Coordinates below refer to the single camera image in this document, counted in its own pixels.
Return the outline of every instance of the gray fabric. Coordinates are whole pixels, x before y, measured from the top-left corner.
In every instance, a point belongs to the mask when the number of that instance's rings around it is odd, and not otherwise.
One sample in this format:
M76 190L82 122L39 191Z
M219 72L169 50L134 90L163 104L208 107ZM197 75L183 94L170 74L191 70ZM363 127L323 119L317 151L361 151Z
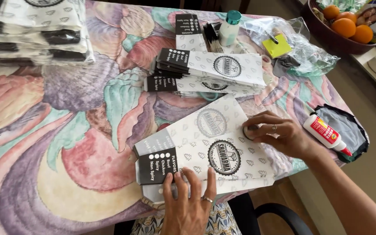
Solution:
M342 136L342 141L346 143L346 148L350 152L355 152L365 142L357 124L351 122L345 116L327 108L317 110L316 114Z
M291 67L298 67L300 63L292 56L286 55L272 59L273 73L277 77L282 77Z

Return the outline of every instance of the ring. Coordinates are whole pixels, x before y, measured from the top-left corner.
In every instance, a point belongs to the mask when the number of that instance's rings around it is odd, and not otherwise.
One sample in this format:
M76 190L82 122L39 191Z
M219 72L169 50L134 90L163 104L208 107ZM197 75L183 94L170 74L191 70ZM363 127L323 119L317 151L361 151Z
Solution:
M274 134L277 132L277 126L275 124L272 124L272 129L274 130Z
M207 201L209 201L210 203L213 202L213 200L209 199L209 198L206 197L206 196L202 196L202 197L201 197L201 200L207 200Z

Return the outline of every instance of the sticky note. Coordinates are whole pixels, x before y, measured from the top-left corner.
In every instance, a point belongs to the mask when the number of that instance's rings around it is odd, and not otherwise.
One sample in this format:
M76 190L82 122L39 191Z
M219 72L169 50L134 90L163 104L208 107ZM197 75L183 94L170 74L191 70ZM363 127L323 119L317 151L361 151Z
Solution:
M275 36L275 38L278 40L278 44L275 44L271 39L262 42L265 49L268 51L269 55L271 55L272 58L282 56L285 53L292 51L290 45L288 45L287 40L285 40L282 34Z

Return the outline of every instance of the orange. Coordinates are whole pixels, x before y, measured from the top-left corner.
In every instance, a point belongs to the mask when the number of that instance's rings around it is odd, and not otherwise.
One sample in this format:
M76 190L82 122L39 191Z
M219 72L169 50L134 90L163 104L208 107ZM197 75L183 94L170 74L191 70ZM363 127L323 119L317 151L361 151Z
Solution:
M355 23L348 18L335 20L331 28L333 31L337 32L339 35L345 38L352 37L356 32Z
M354 40L355 42L367 44L372 40L373 32L372 29L367 25L359 25L356 28L355 35L349 39Z
M340 13L339 8L335 5L329 5L323 10L324 18L327 20L332 20Z
M348 12L348 11L345 11L345 12L338 14L336 16L335 20L342 19L342 18L350 19L354 23L356 23L356 19L357 19L355 14L353 14L352 12Z

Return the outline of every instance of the wooden bowl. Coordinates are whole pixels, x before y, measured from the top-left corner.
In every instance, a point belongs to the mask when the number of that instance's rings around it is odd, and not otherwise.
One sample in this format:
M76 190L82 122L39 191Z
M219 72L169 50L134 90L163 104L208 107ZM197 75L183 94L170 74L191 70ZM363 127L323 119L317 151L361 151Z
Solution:
M339 56L343 54L362 55L376 46L376 43L362 44L337 34L329 26L317 18L317 16L313 13L313 8L317 8L319 11L322 11L322 9L316 3L316 0L308 0L301 10L301 16L311 34L314 35L318 41L326 45L327 51L334 51Z

